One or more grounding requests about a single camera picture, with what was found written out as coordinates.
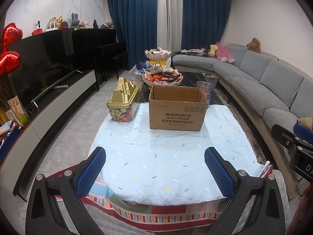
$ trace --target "black marble tabletop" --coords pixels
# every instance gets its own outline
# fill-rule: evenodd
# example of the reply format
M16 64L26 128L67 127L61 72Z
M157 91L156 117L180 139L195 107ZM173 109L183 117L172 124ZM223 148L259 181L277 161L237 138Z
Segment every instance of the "black marble tabletop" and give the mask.
M206 81L205 77L201 73L182 72L181 74L184 76L184 79L179 86L196 87L197 82ZM150 87L147 84L144 84L144 87L140 95L140 102L149 102L149 94L150 94ZM211 99L210 99L210 105L214 105L214 104L223 105L220 98L213 91L211 95Z

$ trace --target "white curtain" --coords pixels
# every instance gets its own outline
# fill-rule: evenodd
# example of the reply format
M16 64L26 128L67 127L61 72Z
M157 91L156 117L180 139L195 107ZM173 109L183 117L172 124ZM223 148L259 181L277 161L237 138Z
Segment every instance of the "white curtain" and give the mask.
M158 0L158 47L172 52L182 45L183 0Z

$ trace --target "human hand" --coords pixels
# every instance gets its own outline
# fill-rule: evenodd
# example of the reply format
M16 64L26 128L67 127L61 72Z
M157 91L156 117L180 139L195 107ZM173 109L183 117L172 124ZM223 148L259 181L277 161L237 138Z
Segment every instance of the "human hand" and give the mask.
M296 229L298 228L299 224L301 223L301 221L303 220L303 218L305 217L305 215L309 209L308 199L309 199L309 193L311 190L311 186L312 185L309 183L303 191L303 197L300 200L299 207L298 207L297 211L295 212L295 216L294 216L294 218L293 218L293 220L292 220L292 222L288 228L287 235L291 235L296 231Z

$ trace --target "tv stand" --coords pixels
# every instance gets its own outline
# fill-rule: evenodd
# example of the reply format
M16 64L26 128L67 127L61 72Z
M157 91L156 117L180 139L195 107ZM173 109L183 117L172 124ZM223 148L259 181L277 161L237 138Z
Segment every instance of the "tv stand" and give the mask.
M68 88L50 90L36 101L38 108L31 110L20 136L0 164L0 183L24 201L49 145L90 91L98 90L94 70L75 73L62 85Z

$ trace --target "gray sofa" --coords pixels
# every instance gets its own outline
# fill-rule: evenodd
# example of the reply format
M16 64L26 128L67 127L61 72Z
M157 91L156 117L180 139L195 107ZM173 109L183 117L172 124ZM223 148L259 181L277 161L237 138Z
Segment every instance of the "gray sofa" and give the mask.
M258 129L292 198L299 191L301 176L289 168L287 149L271 137L270 131L274 124L293 131L297 118L313 117L313 79L268 53L258 54L237 44L229 44L228 51L236 60L234 65L187 55L174 56L173 65L179 71L213 71L219 77L220 84Z

